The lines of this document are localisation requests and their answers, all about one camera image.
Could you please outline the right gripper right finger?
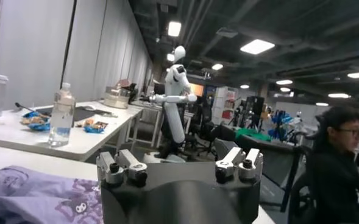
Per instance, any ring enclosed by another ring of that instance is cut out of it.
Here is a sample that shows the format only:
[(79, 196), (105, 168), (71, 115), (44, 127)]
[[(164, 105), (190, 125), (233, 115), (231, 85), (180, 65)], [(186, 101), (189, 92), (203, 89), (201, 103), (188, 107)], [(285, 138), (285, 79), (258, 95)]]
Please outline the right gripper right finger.
[(223, 159), (215, 162), (217, 182), (227, 182), (236, 173), (240, 181), (260, 180), (263, 169), (263, 154), (259, 149), (250, 149), (246, 154), (242, 148), (233, 147)]

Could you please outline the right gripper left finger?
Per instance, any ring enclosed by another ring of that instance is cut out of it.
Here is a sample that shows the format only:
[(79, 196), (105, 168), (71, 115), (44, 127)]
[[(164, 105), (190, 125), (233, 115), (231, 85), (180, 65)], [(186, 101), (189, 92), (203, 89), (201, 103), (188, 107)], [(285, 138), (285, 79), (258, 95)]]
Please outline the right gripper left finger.
[(127, 178), (136, 186), (144, 186), (148, 177), (148, 166), (140, 162), (129, 150), (120, 150), (113, 156), (102, 152), (96, 158), (98, 180), (119, 186)]

